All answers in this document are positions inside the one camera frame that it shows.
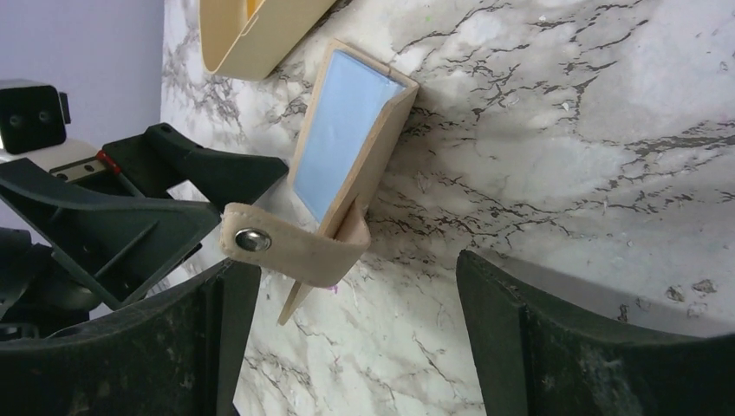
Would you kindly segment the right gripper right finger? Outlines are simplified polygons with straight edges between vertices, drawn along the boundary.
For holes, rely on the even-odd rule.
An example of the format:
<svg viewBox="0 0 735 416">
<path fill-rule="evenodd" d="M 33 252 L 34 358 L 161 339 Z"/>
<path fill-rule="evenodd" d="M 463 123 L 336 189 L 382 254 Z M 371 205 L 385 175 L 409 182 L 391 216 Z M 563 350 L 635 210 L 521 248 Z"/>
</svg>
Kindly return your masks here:
<svg viewBox="0 0 735 416">
<path fill-rule="evenodd" d="M 636 327 L 464 250 L 456 282 L 489 415 L 731 415 L 734 338 Z"/>
</svg>

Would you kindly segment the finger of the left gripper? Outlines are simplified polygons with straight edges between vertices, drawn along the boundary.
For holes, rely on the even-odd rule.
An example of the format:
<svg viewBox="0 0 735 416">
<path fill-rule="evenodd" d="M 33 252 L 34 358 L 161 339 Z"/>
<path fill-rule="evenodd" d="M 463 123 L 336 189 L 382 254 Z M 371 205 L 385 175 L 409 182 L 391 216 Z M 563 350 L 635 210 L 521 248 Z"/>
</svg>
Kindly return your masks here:
<svg viewBox="0 0 735 416">
<path fill-rule="evenodd" d="M 101 161 L 145 197 L 169 198 L 170 188 L 190 181 L 217 208 L 255 203 L 289 171 L 277 157 L 203 147 L 167 123 L 104 145 Z"/>
</svg>

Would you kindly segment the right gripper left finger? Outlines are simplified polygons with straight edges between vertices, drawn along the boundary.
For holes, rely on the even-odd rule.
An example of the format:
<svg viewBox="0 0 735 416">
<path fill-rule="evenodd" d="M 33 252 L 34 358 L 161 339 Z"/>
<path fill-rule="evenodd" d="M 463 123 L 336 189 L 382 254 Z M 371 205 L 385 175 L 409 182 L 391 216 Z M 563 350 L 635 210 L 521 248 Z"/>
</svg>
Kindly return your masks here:
<svg viewBox="0 0 735 416">
<path fill-rule="evenodd" d="M 4 342 L 2 414 L 235 414 L 260 277 L 224 260 L 101 318 Z"/>
</svg>

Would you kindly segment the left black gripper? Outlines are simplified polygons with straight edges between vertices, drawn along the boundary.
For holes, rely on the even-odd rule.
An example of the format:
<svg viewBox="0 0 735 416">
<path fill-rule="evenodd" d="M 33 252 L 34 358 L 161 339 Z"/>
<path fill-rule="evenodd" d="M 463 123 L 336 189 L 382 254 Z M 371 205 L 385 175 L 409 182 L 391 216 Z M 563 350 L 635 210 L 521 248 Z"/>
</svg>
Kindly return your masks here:
<svg viewBox="0 0 735 416">
<path fill-rule="evenodd" d="M 209 203 L 110 195 L 48 173 L 102 172 L 95 154 L 74 139 L 18 155 L 1 151 L 1 198 L 54 257 L 29 230 L 1 227 L 2 341 L 86 322 L 102 302 L 111 309 L 137 302 L 220 221 Z"/>
</svg>

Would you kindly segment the beige oval tray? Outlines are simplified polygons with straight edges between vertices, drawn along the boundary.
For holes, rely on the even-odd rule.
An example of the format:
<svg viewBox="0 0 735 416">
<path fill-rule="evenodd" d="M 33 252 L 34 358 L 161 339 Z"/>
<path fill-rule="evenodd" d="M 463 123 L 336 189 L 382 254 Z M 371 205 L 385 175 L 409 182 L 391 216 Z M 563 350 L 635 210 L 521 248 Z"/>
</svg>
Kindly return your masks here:
<svg viewBox="0 0 735 416">
<path fill-rule="evenodd" d="M 334 0 L 203 0 L 198 5 L 205 70 L 261 81 L 300 42 Z"/>
</svg>

